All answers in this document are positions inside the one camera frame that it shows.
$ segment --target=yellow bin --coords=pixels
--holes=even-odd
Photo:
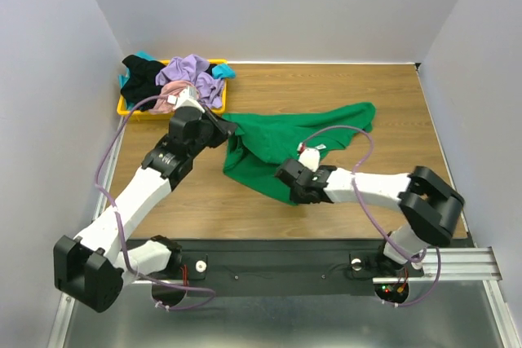
[[[170,60],[160,60],[163,64],[167,65]],[[226,64],[227,60],[225,59],[209,59],[209,62],[212,64]],[[223,106],[221,108],[212,109],[212,112],[216,114],[223,114],[225,113],[225,107],[227,103],[227,79],[224,80],[224,86],[223,86],[223,93],[221,95],[221,100],[223,101]],[[117,107],[116,112],[120,116],[126,116],[129,114],[130,110],[126,109],[126,102],[125,98],[123,98],[122,95],[120,95],[119,101],[117,101]],[[149,112],[141,112],[140,110],[136,110],[130,118],[134,118],[136,120],[163,120],[163,119],[169,119],[172,117],[171,113],[161,113],[161,114],[152,114]]]

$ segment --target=green shirt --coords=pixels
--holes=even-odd
[[[327,126],[344,124],[371,131],[375,106],[369,102],[348,105],[323,113],[262,116],[250,113],[225,113],[225,120],[238,124],[228,140],[223,172],[239,183],[265,196],[293,205],[290,189],[274,177],[287,158],[298,158],[299,143]],[[354,130],[330,130],[307,143],[321,147],[321,159],[331,150],[347,147]]]

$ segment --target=wooden table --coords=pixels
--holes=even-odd
[[[370,101],[377,108],[368,173],[432,168],[449,181],[445,163],[413,65],[235,64],[227,110],[260,114],[324,112]],[[126,128],[111,193],[119,194],[144,155],[167,132],[168,121],[131,122]],[[346,151],[325,164],[352,168],[367,151],[356,136]],[[357,204],[285,205],[245,187],[222,172],[225,146],[205,150],[179,187],[158,204],[134,238],[378,238]],[[387,231],[405,222],[401,214],[372,208]],[[456,237],[465,237],[459,222]]]

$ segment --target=pink cloth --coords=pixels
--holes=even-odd
[[[160,95],[174,95],[177,97],[187,86],[194,87],[190,81],[170,81],[162,87]],[[149,110],[152,114],[172,113],[173,111],[174,105],[169,104],[166,99],[158,99],[154,108]]]

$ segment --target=lavender towel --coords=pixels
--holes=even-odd
[[[169,65],[156,75],[156,85],[164,86],[170,81],[190,81],[199,91],[200,102],[211,109],[221,108],[224,80],[214,79],[206,73],[209,66],[208,60],[198,55],[190,55],[184,59],[174,57]]]

